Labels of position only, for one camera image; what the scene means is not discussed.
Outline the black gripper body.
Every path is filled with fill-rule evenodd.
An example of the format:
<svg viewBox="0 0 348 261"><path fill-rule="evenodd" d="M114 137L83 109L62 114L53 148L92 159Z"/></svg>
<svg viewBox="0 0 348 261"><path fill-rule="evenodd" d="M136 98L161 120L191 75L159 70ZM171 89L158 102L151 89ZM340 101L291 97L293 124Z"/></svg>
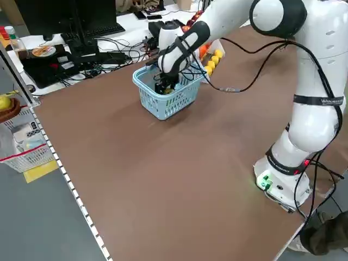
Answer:
<svg viewBox="0 0 348 261"><path fill-rule="evenodd" d="M169 75L161 72L159 82L161 85L176 85L179 82L179 74Z"/></svg>

